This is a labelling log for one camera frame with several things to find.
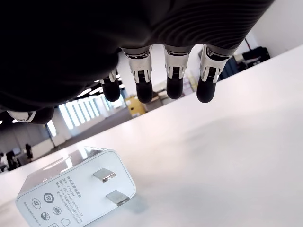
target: white table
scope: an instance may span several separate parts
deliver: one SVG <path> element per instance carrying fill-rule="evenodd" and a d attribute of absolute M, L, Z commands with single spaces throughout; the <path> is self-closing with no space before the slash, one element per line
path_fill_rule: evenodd
<path fill-rule="evenodd" d="M 26 227 L 26 176 L 78 146 L 121 154 L 137 194 L 90 227 L 301 227 L 303 46 L 6 174 L 0 226 Z"/>

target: power adapter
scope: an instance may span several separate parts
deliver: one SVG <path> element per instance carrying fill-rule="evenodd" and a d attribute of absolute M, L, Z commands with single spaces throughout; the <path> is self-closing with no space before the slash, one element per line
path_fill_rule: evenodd
<path fill-rule="evenodd" d="M 31 227 L 82 227 L 135 193 L 114 150 L 83 147 L 30 174 L 16 205 Z"/>

